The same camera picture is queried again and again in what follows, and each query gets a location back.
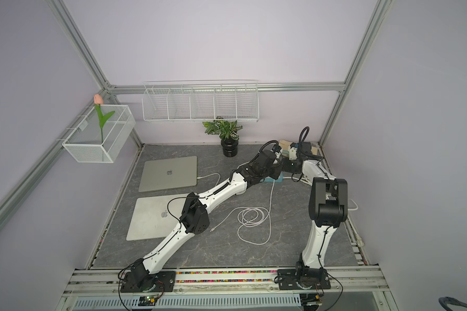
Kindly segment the white charger cable coil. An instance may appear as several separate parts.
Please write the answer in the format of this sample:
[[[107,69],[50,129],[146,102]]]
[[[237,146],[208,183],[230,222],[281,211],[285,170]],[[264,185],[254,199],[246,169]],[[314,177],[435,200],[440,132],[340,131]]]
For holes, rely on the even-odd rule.
[[[230,216],[232,216],[235,212],[237,213],[236,219],[237,223],[239,224],[236,235],[237,238],[247,244],[254,245],[254,246],[264,246],[266,245],[272,236],[272,220],[271,220],[271,211],[272,211],[272,203],[273,203],[273,194],[274,194],[274,186],[276,182],[272,182],[270,196],[269,196],[269,206],[268,207],[236,207],[231,210],[227,216],[220,221],[220,223],[213,228],[210,229],[210,232],[214,232],[218,229],[221,225],[223,225]],[[250,241],[244,238],[241,235],[241,231],[244,229],[252,229],[262,226],[263,224],[268,224],[268,235],[266,239],[262,242]]]

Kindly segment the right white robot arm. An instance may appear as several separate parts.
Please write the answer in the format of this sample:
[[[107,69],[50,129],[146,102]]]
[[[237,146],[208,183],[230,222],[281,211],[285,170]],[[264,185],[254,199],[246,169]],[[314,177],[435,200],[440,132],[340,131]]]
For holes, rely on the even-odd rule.
[[[324,268],[324,258],[332,235],[348,217],[348,184],[332,176],[322,165],[322,156],[309,143],[298,143],[289,152],[297,173],[311,182],[308,213],[311,230],[294,269],[279,269],[274,282],[280,290],[328,290],[332,277]]]

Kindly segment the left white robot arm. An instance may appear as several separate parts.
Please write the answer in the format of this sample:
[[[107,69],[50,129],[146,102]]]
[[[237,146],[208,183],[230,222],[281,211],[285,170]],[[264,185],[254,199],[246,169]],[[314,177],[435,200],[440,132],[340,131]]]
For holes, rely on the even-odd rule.
[[[191,238],[203,233],[210,225],[209,215],[227,199],[245,193],[262,180],[278,179],[282,169],[281,147],[276,141],[267,150],[262,146],[249,162],[233,170],[229,177],[214,188],[185,197],[178,224],[148,255],[135,260],[118,273],[118,292],[150,292],[157,287],[158,273],[165,263]]]

